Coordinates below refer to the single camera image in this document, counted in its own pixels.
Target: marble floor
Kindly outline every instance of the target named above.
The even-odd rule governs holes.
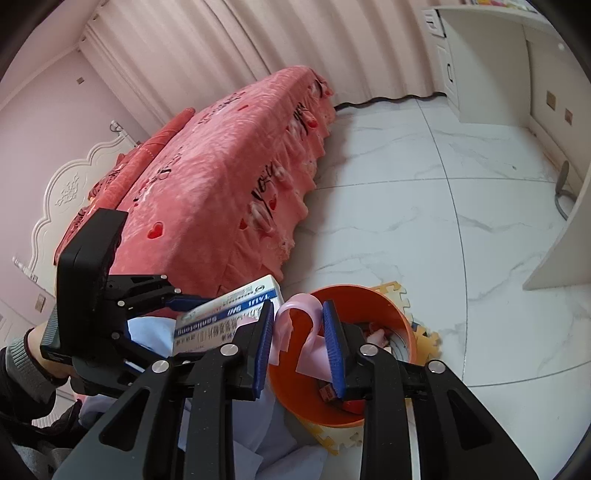
[[[541,480],[591,420],[591,286],[521,288],[564,226],[555,179],[527,130],[461,124],[443,97],[343,109],[282,283],[403,284]],[[359,478],[361,448],[329,457],[324,480]]]

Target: orange bucket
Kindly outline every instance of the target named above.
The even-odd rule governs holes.
[[[359,285],[335,285],[312,295],[322,303],[333,300],[339,319],[345,323],[376,322],[396,332],[406,343],[411,363],[417,360],[417,344],[404,315],[382,294]],[[312,320],[301,310],[290,311],[293,332],[289,350],[280,353],[279,365],[269,365],[271,385],[279,402],[297,417],[310,423],[335,428],[363,425],[356,415],[324,403],[315,378],[296,373],[298,358]]]

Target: white desk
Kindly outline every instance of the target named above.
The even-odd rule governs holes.
[[[434,25],[434,15],[441,25]],[[524,288],[591,283],[591,87],[573,53],[550,22],[532,12],[462,5],[426,11],[426,20],[449,105],[461,122],[528,128],[557,168],[566,159],[571,163],[569,183],[579,199]],[[543,61],[536,59],[543,55],[556,67],[540,67]],[[552,80],[560,91],[555,112],[545,105]],[[575,109],[577,123],[566,125],[564,104]]]

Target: bed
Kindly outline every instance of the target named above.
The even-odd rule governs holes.
[[[73,218],[90,204],[87,193],[113,169],[117,158],[136,146],[135,140],[115,120],[105,125],[114,138],[94,145],[86,158],[69,160],[51,177],[43,196],[43,214],[31,234],[31,258],[16,266],[41,288],[55,296],[56,248]]]
[[[269,273],[281,281],[335,118],[331,95],[312,69],[289,67],[197,114],[186,109],[119,156],[55,260],[97,208],[117,208],[129,217],[112,274],[167,274],[206,297]]]

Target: baseboard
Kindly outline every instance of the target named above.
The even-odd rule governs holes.
[[[550,163],[556,167],[557,170],[562,168],[562,164],[569,160],[569,158],[565,155],[562,149],[556,144],[556,142],[552,139],[550,134],[542,127],[534,117],[530,115],[530,124],[529,130],[532,132],[537,139],[540,141],[542,147],[544,147],[544,154],[550,160]],[[577,172],[573,163],[569,160],[570,163],[570,171],[569,177],[567,179],[570,187],[573,189],[573,192],[576,195],[579,195],[581,192],[581,188],[583,187],[583,179]]]
[[[453,114],[457,117],[457,119],[460,121],[460,123],[463,123],[460,119],[460,110],[449,98],[447,98],[447,105],[449,106]]]

